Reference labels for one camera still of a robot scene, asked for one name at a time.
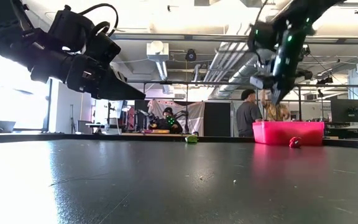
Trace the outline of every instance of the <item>black partition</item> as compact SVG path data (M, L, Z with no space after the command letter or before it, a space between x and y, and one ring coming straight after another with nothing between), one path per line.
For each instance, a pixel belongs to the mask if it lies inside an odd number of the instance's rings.
M230 109L230 103L205 103L204 136L231 136Z

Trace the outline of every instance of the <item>metal beam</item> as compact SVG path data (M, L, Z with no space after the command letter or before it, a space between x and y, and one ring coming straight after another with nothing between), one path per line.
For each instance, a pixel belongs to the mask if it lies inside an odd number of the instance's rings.
M247 42L247 35L114 33L112 40ZM358 45L358 37L309 36L305 44Z
M208 69L210 71L228 71L228 72L235 72L234 69L223 70L223 69ZM208 71L205 68L199 69L200 73L206 73ZM167 69L168 72L194 72L194 68L182 69L182 68L169 68Z
M160 80L128 80L128 83L157 83L161 85L173 85L173 84L182 84L182 85L239 85L244 86L244 83L234 83L234 82L186 82L186 81L160 81ZM358 85L310 85L310 84L295 84L295 87L345 87L345 88L358 88Z

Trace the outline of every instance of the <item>white curtain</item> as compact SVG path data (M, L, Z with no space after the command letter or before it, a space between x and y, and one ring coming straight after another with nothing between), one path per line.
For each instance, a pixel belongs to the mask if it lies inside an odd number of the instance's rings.
M173 101L166 100L151 100L149 102L149 113L153 113L154 115L162 118L162 112L165 108L171 107L173 113L177 113L179 111L185 111L186 106L181 106ZM205 103L197 102L188 105L189 112L189 120L188 126L190 133L198 132L199 136L204 136L204 110ZM178 118L178 122L182 126L183 130L185 130L185 117Z

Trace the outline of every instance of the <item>desk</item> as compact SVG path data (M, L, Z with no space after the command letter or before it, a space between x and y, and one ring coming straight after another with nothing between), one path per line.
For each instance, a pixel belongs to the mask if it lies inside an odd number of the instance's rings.
M187 137L190 134L159 134L159 133L122 133L123 136L165 136L165 137Z
M85 124L85 125L89 126L90 128L104 128L104 124ZM124 129L125 125L119 124L118 127L120 129ZM110 124L109 128L111 128L111 129L117 128L117 125L116 124Z
M358 139L358 128L328 128L326 136L337 136L339 139Z
M37 136L0 144L0 223L358 223L356 148Z

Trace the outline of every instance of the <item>laptop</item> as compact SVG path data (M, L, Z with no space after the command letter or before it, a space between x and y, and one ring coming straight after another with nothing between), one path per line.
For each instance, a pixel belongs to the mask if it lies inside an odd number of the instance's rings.
M16 121L0 121L0 128L3 129L2 133L12 133L15 124Z

